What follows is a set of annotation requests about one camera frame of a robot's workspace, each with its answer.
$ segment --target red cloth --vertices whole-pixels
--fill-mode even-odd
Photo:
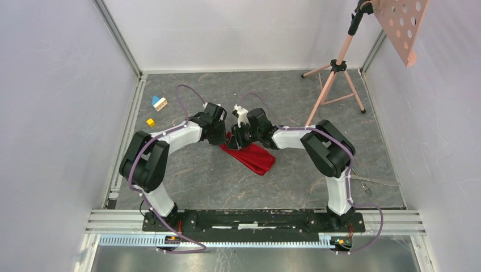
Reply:
[[[230,137],[231,133],[228,132],[227,138],[230,139]],[[267,150],[253,143],[241,150],[227,149],[226,144],[221,144],[220,147],[245,166],[249,167],[250,170],[261,176],[267,173],[276,162],[276,158],[267,152]]]

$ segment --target yellow connector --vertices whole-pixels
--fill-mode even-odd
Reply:
[[[150,118],[147,120],[147,124],[152,128],[153,126],[155,126],[155,121],[154,119]]]

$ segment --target black mounting plate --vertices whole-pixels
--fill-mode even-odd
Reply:
[[[168,231],[151,212],[145,214],[142,231]],[[319,241],[319,233],[365,232],[362,214],[356,212],[339,229],[330,224],[325,211],[302,210],[179,210],[167,218],[172,228],[203,242]]]

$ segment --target black tripod clamp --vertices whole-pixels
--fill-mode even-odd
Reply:
[[[365,13],[367,13],[368,15],[374,13],[374,8],[373,5],[369,3],[369,0],[359,0],[359,2],[357,2],[357,7],[354,12],[356,14],[352,14],[351,26],[349,27],[349,31],[347,32],[347,34],[351,36],[354,36],[356,34],[357,29],[359,28],[359,24],[361,23],[362,16],[364,16]]]

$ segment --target marble-patterned surface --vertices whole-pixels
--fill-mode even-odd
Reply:
[[[255,90],[275,112],[282,125],[304,125],[320,94],[317,75],[302,79],[301,71],[233,73],[192,73],[149,75],[137,117],[136,131],[161,131],[180,124],[184,114],[175,99],[175,87],[184,83],[198,90],[206,101],[221,104],[229,113],[248,91]],[[330,120],[356,148],[355,170],[360,176],[395,179],[386,146],[373,114],[373,108],[356,70],[349,71],[367,110],[361,114],[354,97],[321,106],[313,120]],[[326,81],[328,71],[323,71]],[[349,94],[349,85],[339,74],[329,99]],[[165,97],[168,104],[157,112],[151,106],[154,95]],[[193,115],[202,111],[197,96],[183,88],[181,96]],[[247,109],[263,107],[250,96],[242,104]],[[146,120],[153,118],[150,128]],[[226,126],[234,124],[229,114]],[[207,142],[192,144],[169,157],[164,184],[180,209],[258,209],[325,208],[327,186],[304,150],[270,150],[276,163],[264,176],[258,176],[217,146]],[[382,207],[402,207],[398,187],[367,182],[373,195],[368,196],[358,181],[352,181],[357,203],[376,203]],[[138,209],[140,198],[123,181],[117,209]]]

